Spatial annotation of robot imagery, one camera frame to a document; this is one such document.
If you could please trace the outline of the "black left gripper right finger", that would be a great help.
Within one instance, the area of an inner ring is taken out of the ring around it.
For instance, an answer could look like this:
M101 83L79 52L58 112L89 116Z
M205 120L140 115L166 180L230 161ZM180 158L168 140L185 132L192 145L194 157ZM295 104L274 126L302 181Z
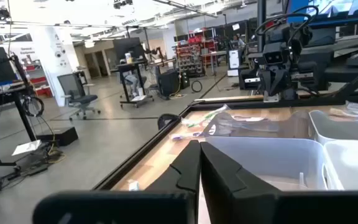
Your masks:
M201 182L211 224L358 224L358 191L281 191L208 142Z

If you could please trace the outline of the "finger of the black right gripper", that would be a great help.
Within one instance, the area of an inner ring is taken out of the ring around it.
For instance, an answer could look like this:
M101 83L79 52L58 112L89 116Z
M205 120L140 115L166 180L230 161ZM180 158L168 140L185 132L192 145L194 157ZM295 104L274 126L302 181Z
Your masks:
M283 100L292 100L293 99L293 87L291 79L288 75L284 75L279 82L279 89L281 98Z
M263 92L266 93L268 96L273 96L275 94L273 87L274 80L275 77L271 74L262 74L261 76Z

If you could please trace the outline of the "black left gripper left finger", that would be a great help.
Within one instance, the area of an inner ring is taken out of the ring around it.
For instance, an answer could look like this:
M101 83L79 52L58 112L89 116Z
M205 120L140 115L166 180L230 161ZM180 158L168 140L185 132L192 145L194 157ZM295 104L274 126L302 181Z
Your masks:
M197 224L201 144L190 141L144 190L74 190L42 199L33 224Z

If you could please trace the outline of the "white cabinet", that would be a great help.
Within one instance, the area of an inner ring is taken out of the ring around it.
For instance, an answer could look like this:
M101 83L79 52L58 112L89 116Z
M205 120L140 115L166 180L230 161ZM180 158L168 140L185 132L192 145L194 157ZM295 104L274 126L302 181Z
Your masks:
M240 50L230 50L228 53L228 70L227 75L229 77L238 77L239 76L239 67L241 65L241 51Z

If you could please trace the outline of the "person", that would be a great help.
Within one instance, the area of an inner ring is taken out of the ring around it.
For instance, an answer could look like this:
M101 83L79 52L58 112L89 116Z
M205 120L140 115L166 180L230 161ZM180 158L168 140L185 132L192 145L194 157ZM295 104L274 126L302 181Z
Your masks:
M124 72L123 77L125 82L130 85L132 96L139 96L140 81L136 72Z
M232 41L232 48L233 49L243 49L245 47L245 43L237 34L233 35Z

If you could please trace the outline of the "brown translucent plastic bin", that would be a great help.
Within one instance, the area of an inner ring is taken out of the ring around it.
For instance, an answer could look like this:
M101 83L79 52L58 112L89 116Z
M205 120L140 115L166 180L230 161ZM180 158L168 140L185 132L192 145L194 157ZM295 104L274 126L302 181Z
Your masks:
M219 113L204 128L202 135L309 139L309 124L310 118L305 111L295 112L282 121L265 118L260 121L238 120L229 113Z

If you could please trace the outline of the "clear plastic bin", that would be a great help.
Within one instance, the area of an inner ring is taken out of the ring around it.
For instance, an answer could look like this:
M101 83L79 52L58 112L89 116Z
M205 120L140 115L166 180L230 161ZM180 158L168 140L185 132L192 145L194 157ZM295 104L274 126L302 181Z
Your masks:
M323 146L309 139L207 137L206 142L282 191L327 190Z

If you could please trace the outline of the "red shelving rack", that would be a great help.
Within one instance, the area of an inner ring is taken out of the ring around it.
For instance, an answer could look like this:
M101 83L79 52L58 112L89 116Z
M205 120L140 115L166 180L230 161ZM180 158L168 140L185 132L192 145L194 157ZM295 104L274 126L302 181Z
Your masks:
M189 78L206 75L208 67L217 67L217 56L212 55L218 49L215 28L196 29L189 34L174 37L177 65Z

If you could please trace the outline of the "black computer tower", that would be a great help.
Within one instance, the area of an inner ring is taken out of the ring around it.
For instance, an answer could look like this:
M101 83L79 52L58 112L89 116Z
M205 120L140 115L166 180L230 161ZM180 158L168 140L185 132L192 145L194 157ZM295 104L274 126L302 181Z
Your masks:
M177 91L183 90L190 86L188 75L178 70L169 69L164 73L157 73L157 86L162 96L169 97Z

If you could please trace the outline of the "black monitor screen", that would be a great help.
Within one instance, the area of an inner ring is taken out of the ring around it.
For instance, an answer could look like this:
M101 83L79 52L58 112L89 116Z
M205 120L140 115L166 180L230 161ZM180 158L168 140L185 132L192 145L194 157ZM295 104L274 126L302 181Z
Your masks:
M302 9L300 13L311 17L316 14L316 9L312 6L318 8L318 15L309 23L313 28L358 24L358 0L283 0L285 13L304 6L308 8Z

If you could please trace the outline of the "purple white wrapped toothbrush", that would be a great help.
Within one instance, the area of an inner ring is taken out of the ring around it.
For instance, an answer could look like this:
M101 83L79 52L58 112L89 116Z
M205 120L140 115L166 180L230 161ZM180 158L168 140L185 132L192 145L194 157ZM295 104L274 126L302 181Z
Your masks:
M193 133L172 134L170 137L171 140L173 141L180 141L184 139L198 138L200 136L203 136L203 133L193 132Z

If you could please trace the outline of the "black power strip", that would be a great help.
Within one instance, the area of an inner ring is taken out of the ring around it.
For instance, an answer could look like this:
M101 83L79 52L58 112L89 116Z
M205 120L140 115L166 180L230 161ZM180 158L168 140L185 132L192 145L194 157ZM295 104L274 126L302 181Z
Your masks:
M41 172L48 170L49 166L50 164L38 164L38 165L30 166L21 172L21 176L30 177L30 176L37 175Z

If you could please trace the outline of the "black table clamp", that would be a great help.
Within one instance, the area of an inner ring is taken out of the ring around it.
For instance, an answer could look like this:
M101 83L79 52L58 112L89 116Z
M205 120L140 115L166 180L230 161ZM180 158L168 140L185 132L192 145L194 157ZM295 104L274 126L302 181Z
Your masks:
M170 113L161 114L157 119L158 130L164 128L171 121L181 121L181 117Z

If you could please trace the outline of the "black floor box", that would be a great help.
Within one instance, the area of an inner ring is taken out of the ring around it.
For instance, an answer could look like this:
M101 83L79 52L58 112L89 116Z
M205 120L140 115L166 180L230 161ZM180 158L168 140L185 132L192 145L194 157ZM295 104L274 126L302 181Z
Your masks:
M68 146L78 140L78 135L74 127L53 128L43 131L36 135L37 139L43 142L54 142L57 146Z

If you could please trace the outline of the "white plastic bin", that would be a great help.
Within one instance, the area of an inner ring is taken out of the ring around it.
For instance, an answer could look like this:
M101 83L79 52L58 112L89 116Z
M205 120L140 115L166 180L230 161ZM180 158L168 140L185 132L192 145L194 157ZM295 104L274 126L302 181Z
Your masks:
M358 141L329 141L324 145L323 152L326 188L358 190Z

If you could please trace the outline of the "white paper sheet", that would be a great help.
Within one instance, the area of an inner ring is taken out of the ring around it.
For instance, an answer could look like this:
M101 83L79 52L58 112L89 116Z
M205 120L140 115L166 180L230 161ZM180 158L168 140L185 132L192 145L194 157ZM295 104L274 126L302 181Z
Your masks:
M35 140L25 144L20 144L16 146L14 152L12 153L12 156L17 156L19 154L36 151L40 147L41 143L42 143L41 140Z

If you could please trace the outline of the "grey office chair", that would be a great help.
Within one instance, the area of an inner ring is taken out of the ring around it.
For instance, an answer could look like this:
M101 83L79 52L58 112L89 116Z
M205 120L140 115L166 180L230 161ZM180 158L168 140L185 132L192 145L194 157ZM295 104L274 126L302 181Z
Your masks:
M82 84L79 76L76 73L60 75L58 81L63 89L64 95L62 98L65 100L65 106L69 108L76 108L76 111L69 115L69 121L73 121L73 117L80 117L86 120L87 111L101 114L101 110L90 106L92 102L98 99L97 95L90 93L90 87L93 84Z

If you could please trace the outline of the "black monitor on desk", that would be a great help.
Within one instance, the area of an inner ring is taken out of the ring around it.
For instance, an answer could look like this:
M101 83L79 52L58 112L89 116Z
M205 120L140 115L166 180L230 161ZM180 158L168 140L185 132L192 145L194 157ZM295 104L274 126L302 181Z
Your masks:
M126 39L114 39L114 50L116 52L116 62L120 59L125 59L125 54L130 52L134 58L145 58L144 48L138 37L131 37Z

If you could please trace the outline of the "white square pillar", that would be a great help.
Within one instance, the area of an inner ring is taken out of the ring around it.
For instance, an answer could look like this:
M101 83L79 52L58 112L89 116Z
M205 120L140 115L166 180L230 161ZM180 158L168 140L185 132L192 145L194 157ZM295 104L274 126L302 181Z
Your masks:
M72 73L79 65L71 35L58 27L35 26L30 28L30 36L52 95L57 105L64 107L65 94L58 77Z

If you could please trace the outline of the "white metal bracket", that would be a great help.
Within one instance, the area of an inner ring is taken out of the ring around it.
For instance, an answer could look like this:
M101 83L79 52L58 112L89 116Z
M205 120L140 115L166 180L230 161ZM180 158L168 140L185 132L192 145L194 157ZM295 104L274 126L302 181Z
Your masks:
M276 103L280 101L280 94L277 93L270 96L266 91L264 92L264 103Z

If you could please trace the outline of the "black aluminium table frame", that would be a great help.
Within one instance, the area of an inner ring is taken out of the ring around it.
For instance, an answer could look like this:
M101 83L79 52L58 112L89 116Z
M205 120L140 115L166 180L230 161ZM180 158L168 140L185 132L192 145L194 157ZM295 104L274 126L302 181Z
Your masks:
M285 119L290 116L291 112L297 110L327 110L330 106L344 105L346 100L358 103L358 68L354 70L356 74L351 75L349 83L337 91L325 91L319 98L304 93L299 100L276 103L264 103L262 95L196 99L179 114L179 117L200 117L223 105L228 105L230 109L240 114L261 112L269 118ZM168 122L159 129L155 136L95 185L94 189L123 190L127 181L136 177L139 178L141 187L149 186L188 144L187 140L184 143L175 143L169 140L170 134L178 133L180 130L184 129L180 127L179 120Z

